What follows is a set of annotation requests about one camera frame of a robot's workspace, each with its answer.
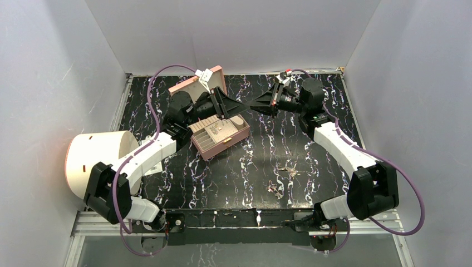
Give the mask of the pink jewelry box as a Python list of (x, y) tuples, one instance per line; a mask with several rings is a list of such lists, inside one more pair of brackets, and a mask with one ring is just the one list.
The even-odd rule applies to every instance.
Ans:
[[(208, 83), (210, 89), (219, 86), (227, 95), (222, 67), (215, 66), (210, 70), (213, 71)], [(169, 89), (171, 96), (179, 91), (188, 92), (194, 102), (203, 92), (207, 92), (198, 82), (196, 75)], [(167, 110), (161, 122), (161, 131), (169, 134), (176, 141), (177, 150), (180, 150), (188, 142), (192, 142), (202, 158), (208, 160), (247, 138), (250, 134), (250, 127), (241, 114), (228, 119), (220, 119), (214, 115), (196, 123), (177, 123), (168, 120)]]

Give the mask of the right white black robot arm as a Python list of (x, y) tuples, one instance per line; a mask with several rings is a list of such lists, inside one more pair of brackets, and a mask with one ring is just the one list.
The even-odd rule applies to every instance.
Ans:
[(301, 130), (350, 175), (347, 194), (316, 203), (312, 215), (293, 222), (307, 223), (320, 230), (328, 230), (336, 219), (355, 217), (364, 220), (399, 204), (395, 168), (362, 152), (326, 111), (324, 101), (323, 83), (307, 78), (299, 92), (275, 83), (249, 104), (251, 110), (271, 117), (279, 111), (297, 113)]

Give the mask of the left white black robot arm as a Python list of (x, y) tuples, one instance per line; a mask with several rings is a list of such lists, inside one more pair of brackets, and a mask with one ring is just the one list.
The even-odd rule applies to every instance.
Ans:
[(155, 201), (136, 197), (131, 188), (158, 162), (190, 142), (190, 125), (213, 115), (230, 118), (248, 109), (248, 105), (228, 97), (220, 87), (203, 92), (197, 101), (188, 92), (174, 93), (151, 140), (114, 163), (98, 162), (92, 167), (85, 204), (111, 224), (140, 220), (152, 231), (162, 230), (166, 225), (164, 208)]

